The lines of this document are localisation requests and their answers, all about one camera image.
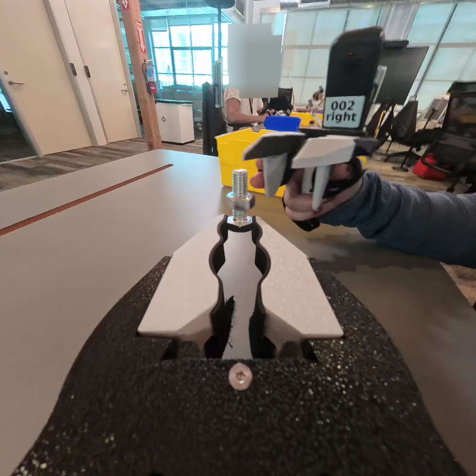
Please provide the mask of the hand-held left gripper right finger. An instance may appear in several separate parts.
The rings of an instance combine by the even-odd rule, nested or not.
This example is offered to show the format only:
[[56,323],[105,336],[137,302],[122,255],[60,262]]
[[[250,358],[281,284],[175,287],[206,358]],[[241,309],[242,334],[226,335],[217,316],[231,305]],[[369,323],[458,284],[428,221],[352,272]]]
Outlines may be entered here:
[[258,244],[269,258],[260,285],[264,336],[280,352],[287,342],[342,338],[344,331],[307,258],[262,218]]

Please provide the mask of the silver steel bolt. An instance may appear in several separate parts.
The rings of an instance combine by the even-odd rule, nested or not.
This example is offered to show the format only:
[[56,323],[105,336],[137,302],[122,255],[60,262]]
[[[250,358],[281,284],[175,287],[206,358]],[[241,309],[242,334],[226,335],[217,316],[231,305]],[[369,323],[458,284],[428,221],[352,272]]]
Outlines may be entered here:
[[[248,171],[246,169],[236,169],[232,172],[231,192],[237,198],[245,197],[248,193]],[[245,227],[252,223],[252,218],[248,216],[248,211],[236,211],[231,209],[231,215],[228,216],[228,223],[235,227]]]

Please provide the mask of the silver hex nut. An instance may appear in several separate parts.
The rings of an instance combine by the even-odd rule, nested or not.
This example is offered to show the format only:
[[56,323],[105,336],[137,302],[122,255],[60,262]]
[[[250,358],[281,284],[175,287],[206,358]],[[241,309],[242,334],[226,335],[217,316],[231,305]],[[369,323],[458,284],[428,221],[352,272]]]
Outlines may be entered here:
[[248,211],[255,206],[255,196],[248,193],[247,196],[237,198],[231,193],[226,195],[227,206],[236,211]]

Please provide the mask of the person's right forearm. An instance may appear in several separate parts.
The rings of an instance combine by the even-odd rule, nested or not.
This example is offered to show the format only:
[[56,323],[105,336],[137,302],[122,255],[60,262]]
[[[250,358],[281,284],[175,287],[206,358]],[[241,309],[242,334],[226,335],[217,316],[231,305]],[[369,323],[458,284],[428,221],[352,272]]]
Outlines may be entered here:
[[353,197],[322,215],[332,226],[356,228],[389,247],[476,267],[476,196],[427,192],[365,172]]

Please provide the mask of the person's right hand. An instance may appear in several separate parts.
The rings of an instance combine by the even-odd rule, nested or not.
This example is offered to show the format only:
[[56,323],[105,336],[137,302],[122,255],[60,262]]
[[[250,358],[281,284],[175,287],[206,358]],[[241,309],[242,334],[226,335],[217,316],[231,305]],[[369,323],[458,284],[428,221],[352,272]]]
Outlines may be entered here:
[[[263,160],[256,162],[257,174],[250,179],[250,184],[254,188],[265,187]],[[293,170],[293,175],[286,185],[283,196],[286,215],[292,221],[306,221],[312,218],[324,216],[337,209],[342,204],[353,198],[359,191],[363,176],[351,187],[343,190],[340,194],[325,199],[316,209],[312,207],[312,195],[302,194],[302,179],[304,169]],[[348,163],[334,164],[331,168],[330,179],[334,181],[346,181],[353,175],[351,166]]]

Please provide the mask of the blue plastic bin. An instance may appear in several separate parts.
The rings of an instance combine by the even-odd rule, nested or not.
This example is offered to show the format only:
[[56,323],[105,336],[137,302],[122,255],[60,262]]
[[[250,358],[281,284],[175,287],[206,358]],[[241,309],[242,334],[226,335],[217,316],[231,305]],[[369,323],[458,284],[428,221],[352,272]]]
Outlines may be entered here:
[[300,117],[295,116],[267,116],[263,122],[266,130],[273,132],[299,132]]

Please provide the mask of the small yellow bin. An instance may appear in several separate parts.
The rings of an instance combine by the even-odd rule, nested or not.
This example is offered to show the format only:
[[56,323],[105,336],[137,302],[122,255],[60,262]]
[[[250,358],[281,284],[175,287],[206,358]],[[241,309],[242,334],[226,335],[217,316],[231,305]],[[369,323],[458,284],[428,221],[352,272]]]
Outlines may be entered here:
[[299,128],[322,128],[323,112],[322,111],[293,111],[291,117],[300,119]]

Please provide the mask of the yellow plastic bin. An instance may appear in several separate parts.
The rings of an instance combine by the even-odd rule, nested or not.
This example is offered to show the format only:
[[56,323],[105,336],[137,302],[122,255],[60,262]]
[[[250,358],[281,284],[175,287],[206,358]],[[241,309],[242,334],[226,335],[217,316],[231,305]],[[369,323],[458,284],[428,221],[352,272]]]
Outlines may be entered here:
[[[223,134],[216,137],[218,157],[221,167],[221,178],[223,185],[231,186],[231,171],[234,169],[247,169],[249,174],[257,171],[256,159],[243,160],[243,151],[260,136],[272,132],[270,130],[262,129],[255,132],[252,128],[245,128],[235,132]],[[356,147],[353,155],[348,163],[355,164],[357,170],[360,171],[365,167],[365,160],[361,157],[368,157],[375,149],[376,141],[369,137],[364,137],[362,134],[332,134],[332,131],[322,129],[304,128],[299,130],[300,133],[306,135],[306,139],[319,138],[327,135],[341,135],[356,137]],[[285,186],[281,186],[276,197],[283,197]],[[324,198],[332,196],[336,191],[337,186],[327,186]]]

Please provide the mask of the black square panel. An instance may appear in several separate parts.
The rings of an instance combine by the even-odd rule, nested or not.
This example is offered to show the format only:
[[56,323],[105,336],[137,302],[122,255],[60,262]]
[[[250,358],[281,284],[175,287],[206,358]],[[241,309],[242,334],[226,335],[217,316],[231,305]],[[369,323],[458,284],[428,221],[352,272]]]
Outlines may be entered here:
[[409,46],[407,40],[385,40],[378,66],[384,68],[383,79],[372,104],[392,100],[394,104],[406,103],[414,81],[420,71],[429,46]]

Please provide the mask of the black monitor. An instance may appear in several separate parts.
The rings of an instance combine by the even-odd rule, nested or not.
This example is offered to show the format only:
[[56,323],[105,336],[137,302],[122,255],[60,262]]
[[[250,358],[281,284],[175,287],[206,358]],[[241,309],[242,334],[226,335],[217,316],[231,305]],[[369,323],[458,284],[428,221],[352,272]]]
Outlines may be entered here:
[[216,137],[228,132],[223,95],[223,62],[218,58],[212,64],[212,82],[202,84],[203,155],[218,157]]

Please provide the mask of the black office chair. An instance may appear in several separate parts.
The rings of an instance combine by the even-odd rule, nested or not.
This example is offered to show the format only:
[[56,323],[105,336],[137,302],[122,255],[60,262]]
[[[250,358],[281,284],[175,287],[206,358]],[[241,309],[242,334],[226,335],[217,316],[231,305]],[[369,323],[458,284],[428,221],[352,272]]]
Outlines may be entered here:
[[[400,166],[393,166],[394,170],[408,172],[411,159],[419,160],[420,158],[417,152],[422,149],[424,143],[422,143],[419,135],[415,135],[417,133],[417,111],[418,101],[416,99],[409,100],[393,120],[390,131],[390,143],[386,150],[384,162],[389,161],[391,158],[402,156],[403,161]],[[390,146],[393,144],[408,146],[408,150],[389,153]]]
[[429,153],[455,163],[449,192],[457,183],[466,184],[468,194],[476,191],[476,83],[457,81],[449,90],[442,127],[422,155]]

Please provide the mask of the white recycling bin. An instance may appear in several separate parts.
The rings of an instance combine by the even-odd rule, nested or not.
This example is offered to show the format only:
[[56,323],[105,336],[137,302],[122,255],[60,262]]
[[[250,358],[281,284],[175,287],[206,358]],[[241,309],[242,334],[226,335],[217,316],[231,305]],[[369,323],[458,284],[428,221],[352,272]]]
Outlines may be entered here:
[[192,101],[159,98],[156,113],[162,142],[183,145],[195,141]]

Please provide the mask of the red fire extinguisher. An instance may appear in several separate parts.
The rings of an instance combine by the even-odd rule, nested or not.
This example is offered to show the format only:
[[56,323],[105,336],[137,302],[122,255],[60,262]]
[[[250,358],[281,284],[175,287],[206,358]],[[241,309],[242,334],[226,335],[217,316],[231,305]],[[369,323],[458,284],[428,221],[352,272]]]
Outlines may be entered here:
[[142,63],[142,72],[144,75],[147,91],[152,95],[157,94],[158,88],[152,60],[144,59]]

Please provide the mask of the wooden pillar with red signs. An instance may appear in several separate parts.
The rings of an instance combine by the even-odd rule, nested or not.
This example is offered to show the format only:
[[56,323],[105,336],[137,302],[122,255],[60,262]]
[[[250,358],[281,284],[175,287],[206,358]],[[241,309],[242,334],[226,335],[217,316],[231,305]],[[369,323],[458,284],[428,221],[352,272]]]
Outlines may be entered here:
[[127,38],[145,140],[149,150],[162,149],[163,144],[159,131],[154,92],[150,91],[147,81],[147,67],[150,65],[150,61],[147,52],[144,23],[141,17],[140,1],[120,0],[119,5]]

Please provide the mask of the white door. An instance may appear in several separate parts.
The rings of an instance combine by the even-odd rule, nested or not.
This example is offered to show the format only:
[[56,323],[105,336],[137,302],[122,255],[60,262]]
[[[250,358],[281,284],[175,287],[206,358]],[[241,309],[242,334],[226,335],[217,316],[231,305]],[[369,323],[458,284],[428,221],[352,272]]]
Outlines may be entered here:
[[0,2],[1,80],[38,155],[92,146],[44,1]]
[[119,21],[108,0],[67,0],[66,8],[107,143],[138,135]]

